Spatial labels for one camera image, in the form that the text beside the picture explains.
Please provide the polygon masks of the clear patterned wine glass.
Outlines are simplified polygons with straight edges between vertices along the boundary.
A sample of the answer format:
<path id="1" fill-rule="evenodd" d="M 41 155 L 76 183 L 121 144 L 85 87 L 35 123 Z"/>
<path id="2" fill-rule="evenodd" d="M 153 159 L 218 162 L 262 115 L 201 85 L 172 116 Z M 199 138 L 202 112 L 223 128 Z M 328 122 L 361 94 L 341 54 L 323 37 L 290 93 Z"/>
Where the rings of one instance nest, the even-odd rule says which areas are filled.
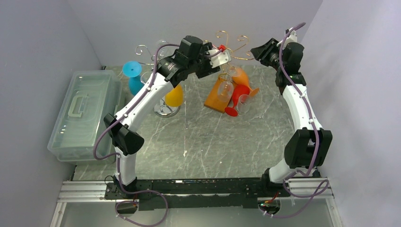
<path id="1" fill-rule="evenodd" d="M 219 75 L 220 85 L 218 87 L 218 99 L 222 102 L 229 102 L 234 92 L 233 77 L 237 76 L 237 68 L 228 65 L 223 69 L 223 73 Z"/>

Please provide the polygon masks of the yellow plastic wine glass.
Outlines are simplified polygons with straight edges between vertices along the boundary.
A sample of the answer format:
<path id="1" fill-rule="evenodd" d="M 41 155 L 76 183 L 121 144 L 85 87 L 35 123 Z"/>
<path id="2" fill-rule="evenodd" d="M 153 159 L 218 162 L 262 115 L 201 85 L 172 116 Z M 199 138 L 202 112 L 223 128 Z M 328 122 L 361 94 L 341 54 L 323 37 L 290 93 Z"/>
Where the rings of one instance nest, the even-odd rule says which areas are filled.
<path id="1" fill-rule="evenodd" d="M 179 107 L 183 103 L 183 89 L 181 84 L 178 84 L 173 90 L 165 96 L 165 103 L 171 107 Z"/>

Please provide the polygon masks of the red plastic wine glass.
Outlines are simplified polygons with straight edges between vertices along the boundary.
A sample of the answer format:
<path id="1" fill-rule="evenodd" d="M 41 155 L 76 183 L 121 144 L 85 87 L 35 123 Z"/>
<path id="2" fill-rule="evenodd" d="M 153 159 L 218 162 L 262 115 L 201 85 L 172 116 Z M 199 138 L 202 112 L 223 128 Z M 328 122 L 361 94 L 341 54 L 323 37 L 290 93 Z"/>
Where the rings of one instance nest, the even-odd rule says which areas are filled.
<path id="1" fill-rule="evenodd" d="M 239 102 L 239 97 L 241 95 L 248 95 L 249 93 L 250 93 L 250 89 L 249 89 L 248 86 L 237 85 L 235 87 L 235 89 L 233 91 L 233 94 L 232 94 L 232 97 L 231 97 L 232 102 L 233 102 L 233 106 L 232 107 L 226 107 L 225 108 L 225 113 L 227 115 L 229 115 L 229 116 L 237 117 L 238 116 L 238 112 L 237 112 L 237 110 L 235 108 L 236 108 L 236 106 L 237 106 L 237 104 Z"/>

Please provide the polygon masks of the clear plain wine glass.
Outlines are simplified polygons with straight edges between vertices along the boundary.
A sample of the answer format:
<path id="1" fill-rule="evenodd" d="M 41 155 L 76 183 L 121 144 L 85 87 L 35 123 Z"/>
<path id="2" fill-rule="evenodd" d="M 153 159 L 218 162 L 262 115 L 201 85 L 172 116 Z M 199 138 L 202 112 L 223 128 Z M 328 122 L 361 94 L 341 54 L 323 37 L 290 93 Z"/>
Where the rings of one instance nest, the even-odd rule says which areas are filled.
<path id="1" fill-rule="evenodd" d="M 153 76 L 153 72 L 151 71 L 146 71 L 140 76 L 140 81 L 143 85 L 145 85 L 150 78 Z"/>

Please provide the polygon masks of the blue plastic wine glass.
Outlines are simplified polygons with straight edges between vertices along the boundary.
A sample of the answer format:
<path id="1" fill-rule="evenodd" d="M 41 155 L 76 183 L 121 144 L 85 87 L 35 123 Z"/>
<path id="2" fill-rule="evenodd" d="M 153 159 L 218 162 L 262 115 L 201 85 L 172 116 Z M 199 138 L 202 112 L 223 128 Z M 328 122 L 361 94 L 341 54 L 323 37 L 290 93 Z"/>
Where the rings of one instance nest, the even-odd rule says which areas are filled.
<path id="1" fill-rule="evenodd" d="M 137 61 L 129 61 L 123 65 L 122 72 L 128 78 L 130 93 L 133 96 L 137 95 L 144 86 L 141 81 L 141 64 Z"/>

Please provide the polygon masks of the clear plastic storage box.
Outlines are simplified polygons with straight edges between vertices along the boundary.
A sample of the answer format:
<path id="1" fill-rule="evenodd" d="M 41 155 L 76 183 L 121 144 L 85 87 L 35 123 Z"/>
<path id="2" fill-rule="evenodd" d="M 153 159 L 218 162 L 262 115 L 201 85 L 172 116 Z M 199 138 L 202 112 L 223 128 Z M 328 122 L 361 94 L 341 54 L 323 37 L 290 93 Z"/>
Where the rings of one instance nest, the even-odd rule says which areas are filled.
<path id="1" fill-rule="evenodd" d="M 61 162 L 93 162 L 93 147 L 107 114 L 124 103 L 122 82 L 112 70 L 76 71 L 54 125 L 48 150 Z"/>

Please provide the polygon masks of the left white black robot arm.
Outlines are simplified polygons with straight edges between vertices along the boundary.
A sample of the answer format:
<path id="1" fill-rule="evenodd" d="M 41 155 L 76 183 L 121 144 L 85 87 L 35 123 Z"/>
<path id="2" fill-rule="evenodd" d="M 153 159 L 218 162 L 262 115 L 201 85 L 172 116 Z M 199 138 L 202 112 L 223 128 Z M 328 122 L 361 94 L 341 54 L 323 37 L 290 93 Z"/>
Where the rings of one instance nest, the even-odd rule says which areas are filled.
<path id="1" fill-rule="evenodd" d="M 228 50 L 215 49 L 212 43 L 204 43 L 195 36 L 186 36 L 175 47 L 172 55 L 155 60 L 150 78 L 125 107 L 104 117 L 106 130 L 101 136 L 109 135 L 112 139 L 117 162 L 117 192 L 125 199 L 136 192 L 136 153 L 144 144 L 137 130 L 144 118 L 190 74 L 203 78 L 218 72 L 221 65 L 231 61 Z"/>

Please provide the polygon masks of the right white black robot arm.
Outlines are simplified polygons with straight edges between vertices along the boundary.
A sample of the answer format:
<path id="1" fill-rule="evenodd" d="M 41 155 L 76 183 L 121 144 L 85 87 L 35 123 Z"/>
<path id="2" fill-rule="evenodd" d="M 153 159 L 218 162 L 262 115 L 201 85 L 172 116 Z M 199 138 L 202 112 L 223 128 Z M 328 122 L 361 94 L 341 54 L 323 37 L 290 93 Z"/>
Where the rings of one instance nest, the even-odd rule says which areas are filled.
<path id="1" fill-rule="evenodd" d="M 299 71 L 304 47 L 297 42 L 285 45 L 284 69 L 279 64 L 279 49 L 280 44 L 274 38 L 251 49 L 257 61 L 276 70 L 275 83 L 289 107 L 295 128 L 285 146 L 284 158 L 268 169 L 269 178 L 261 182 L 261 192 L 266 196 L 274 195 L 279 190 L 278 183 L 296 170 L 322 166 L 332 141 L 331 131 L 323 128 L 310 107 L 306 81 Z"/>

